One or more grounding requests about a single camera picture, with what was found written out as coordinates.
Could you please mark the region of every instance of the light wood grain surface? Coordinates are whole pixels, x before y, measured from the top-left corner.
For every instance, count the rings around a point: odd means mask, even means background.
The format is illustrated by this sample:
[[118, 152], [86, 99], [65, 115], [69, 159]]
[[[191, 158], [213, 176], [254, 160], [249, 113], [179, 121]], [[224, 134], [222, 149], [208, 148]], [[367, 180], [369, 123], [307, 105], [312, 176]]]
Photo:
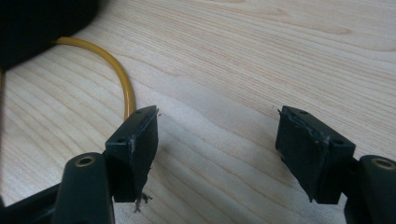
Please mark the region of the light wood grain surface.
[[[396, 160], [396, 3], [389, 0], [110, 0], [77, 37], [110, 51], [137, 107], [160, 108], [160, 145], [134, 214], [118, 223], [345, 223], [310, 203], [275, 149], [277, 109], [312, 113]], [[1, 190], [15, 203], [105, 149], [122, 123], [114, 71], [73, 47], [7, 71]]]

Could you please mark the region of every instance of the wood grain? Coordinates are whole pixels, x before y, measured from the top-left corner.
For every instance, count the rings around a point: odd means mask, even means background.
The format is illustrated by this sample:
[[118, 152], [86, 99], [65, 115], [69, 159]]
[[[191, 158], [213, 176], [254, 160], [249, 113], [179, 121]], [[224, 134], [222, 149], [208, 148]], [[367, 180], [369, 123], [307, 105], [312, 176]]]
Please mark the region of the wood grain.
[[[299, 107], [396, 160], [396, 4], [355, 0], [111, 0], [76, 36], [109, 50], [137, 107], [160, 108], [160, 146], [134, 214], [118, 223], [345, 223], [310, 203], [275, 150], [277, 109]], [[103, 151], [122, 123], [120, 83], [83, 49], [7, 71], [0, 193], [15, 203]]]

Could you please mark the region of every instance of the yellow cable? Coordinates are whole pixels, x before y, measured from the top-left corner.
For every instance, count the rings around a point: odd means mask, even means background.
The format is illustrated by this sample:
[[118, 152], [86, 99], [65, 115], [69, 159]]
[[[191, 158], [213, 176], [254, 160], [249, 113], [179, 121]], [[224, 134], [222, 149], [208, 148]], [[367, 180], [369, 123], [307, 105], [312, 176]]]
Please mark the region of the yellow cable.
[[124, 119], [128, 119], [128, 117], [134, 112], [134, 92], [132, 90], [131, 82], [128, 76], [126, 75], [125, 70], [122, 68], [121, 64], [119, 63], [119, 61], [117, 61], [117, 59], [115, 59], [111, 54], [109, 54], [104, 49], [101, 49], [100, 47], [85, 40], [81, 40], [73, 37], [60, 37], [55, 41], [55, 43], [62, 45], [71, 45], [71, 46], [76, 46], [90, 50], [98, 54], [102, 58], [104, 58], [108, 63], [110, 63], [110, 65], [114, 68], [114, 70], [117, 73], [117, 76], [120, 79], [120, 83], [124, 95], [124, 106], [125, 106]]

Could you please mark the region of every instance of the wooden table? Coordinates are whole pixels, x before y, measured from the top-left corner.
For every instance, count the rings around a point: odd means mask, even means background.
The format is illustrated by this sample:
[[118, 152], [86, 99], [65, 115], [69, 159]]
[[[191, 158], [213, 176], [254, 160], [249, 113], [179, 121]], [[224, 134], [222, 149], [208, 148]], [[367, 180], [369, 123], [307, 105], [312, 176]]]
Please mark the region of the wooden table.
[[[345, 223], [310, 203], [275, 149], [282, 105], [396, 160], [394, 1], [112, 0], [76, 37], [110, 51], [137, 107], [160, 108], [158, 154], [134, 214], [118, 223]], [[1, 195], [60, 182], [122, 123], [120, 83], [98, 56], [60, 46], [7, 71]]]

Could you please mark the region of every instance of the yellow wire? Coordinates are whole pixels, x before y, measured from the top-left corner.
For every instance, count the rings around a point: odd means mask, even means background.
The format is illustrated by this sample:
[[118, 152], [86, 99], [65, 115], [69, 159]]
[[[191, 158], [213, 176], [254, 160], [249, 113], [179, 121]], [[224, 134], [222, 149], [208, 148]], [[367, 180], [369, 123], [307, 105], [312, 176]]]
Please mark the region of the yellow wire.
[[132, 90], [131, 82], [128, 76], [126, 75], [125, 70], [122, 68], [121, 64], [119, 63], [119, 61], [117, 61], [117, 59], [115, 59], [111, 54], [109, 54], [104, 49], [101, 49], [100, 47], [85, 40], [81, 40], [73, 37], [60, 37], [55, 41], [55, 43], [60, 45], [71, 45], [71, 46], [76, 46], [90, 50], [98, 54], [102, 58], [104, 58], [114, 68], [114, 70], [117, 73], [117, 76], [120, 79], [120, 83], [124, 95], [124, 106], [125, 106], [124, 119], [128, 119], [128, 117], [134, 112], [134, 92]]

